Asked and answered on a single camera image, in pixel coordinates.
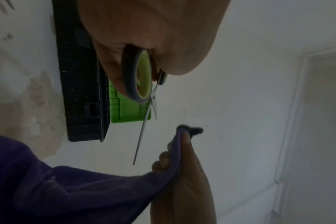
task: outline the green container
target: green container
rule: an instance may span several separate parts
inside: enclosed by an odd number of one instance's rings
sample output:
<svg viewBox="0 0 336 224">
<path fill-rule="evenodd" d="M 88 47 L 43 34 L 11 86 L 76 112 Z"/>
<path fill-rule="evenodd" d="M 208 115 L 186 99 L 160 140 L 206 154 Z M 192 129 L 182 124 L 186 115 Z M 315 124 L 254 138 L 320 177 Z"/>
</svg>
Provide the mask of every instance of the green container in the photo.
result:
<svg viewBox="0 0 336 224">
<path fill-rule="evenodd" d="M 109 82 L 109 104 L 110 104 L 110 122 L 124 123 L 132 121 L 143 121 L 145 119 L 149 102 L 138 104 L 126 96 L 118 93 L 113 84 Z"/>
</svg>

